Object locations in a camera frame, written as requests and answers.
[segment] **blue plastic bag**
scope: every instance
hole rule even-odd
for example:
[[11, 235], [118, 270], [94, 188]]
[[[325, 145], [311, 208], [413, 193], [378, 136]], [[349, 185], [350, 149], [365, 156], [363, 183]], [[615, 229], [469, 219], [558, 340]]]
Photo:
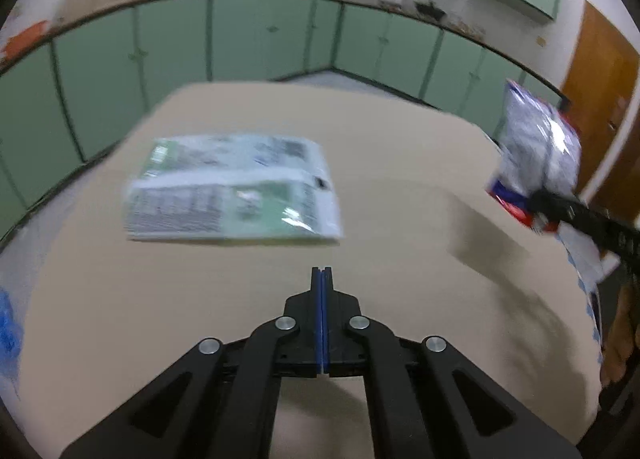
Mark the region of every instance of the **blue plastic bag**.
[[0, 289], [0, 371], [14, 368], [22, 349], [22, 327], [14, 321], [9, 295]]

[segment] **metal rivet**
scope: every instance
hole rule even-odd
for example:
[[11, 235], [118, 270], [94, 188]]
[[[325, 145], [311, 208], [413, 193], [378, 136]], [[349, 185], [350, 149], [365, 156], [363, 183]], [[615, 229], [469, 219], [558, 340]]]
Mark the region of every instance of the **metal rivet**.
[[296, 326], [296, 320], [290, 316], [281, 316], [276, 320], [276, 327], [281, 331], [288, 331]]
[[369, 327], [369, 319], [366, 316], [354, 316], [349, 320], [349, 325], [354, 329], [366, 329]]
[[443, 350], [447, 347], [446, 341], [444, 341], [439, 336], [432, 336], [431, 338], [429, 338], [426, 345], [427, 348], [434, 353], [443, 352]]
[[220, 350], [220, 342], [215, 338], [207, 338], [200, 342], [198, 350], [203, 354], [215, 354]]

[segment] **plastic bag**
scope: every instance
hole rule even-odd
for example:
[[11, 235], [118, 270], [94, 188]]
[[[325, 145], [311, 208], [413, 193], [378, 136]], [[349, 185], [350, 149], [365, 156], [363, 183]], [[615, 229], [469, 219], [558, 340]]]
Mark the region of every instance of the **plastic bag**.
[[320, 147], [267, 135], [157, 139], [127, 188], [132, 239], [338, 239]]
[[[580, 167], [580, 140], [549, 103], [508, 80], [505, 124], [500, 134], [502, 158], [489, 193], [512, 216], [531, 227], [527, 200], [540, 188], [573, 196]], [[557, 224], [547, 225], [554, 232]]]
[[0, 289], [0, 371], [7, 374], [15, 368], [22, 349], [22, 327], [14, 321], [9, 295]]

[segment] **table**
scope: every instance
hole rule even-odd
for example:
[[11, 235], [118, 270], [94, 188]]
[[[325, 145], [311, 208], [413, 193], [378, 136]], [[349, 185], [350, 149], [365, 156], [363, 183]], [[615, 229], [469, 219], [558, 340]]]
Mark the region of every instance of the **table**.
[[[327, 246], [128, 241], [123, 188], [155, 137], [300, 135], [324, 149], [345, 238]], [[26, 316], [25, 433], [56, 457], [200, 339], [247, 337], [331, 265], [396, 335], [440, 334], [573, 442], [597, 407], [598, 343], [561, 243], [484, 191], [495, 145], [453, 115], [289, 84], [196, 84], [141, 122], [82, 190]], [[283, 381], [272, 458], [372, 457], [359, 378]]]

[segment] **barcode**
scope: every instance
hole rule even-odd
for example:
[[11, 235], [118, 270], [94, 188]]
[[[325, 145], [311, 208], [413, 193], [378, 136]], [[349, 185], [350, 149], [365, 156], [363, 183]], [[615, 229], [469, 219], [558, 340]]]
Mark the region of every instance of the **barcode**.
[[313, 187], [308, 184], [303, 185], [302, 217], [305, 219], [306, 224], [316, 231], [318, 220], [316, 217], [316, 194]]
[[299, 157], [302, 160], [306, 160], [306, 150], [303, 143], [298, 143], [296, 141], [285, 141], [284, 153], [289, 157]]
[[131, 233], [220, 233], [222, 187], [139, 190], [127, 214]]

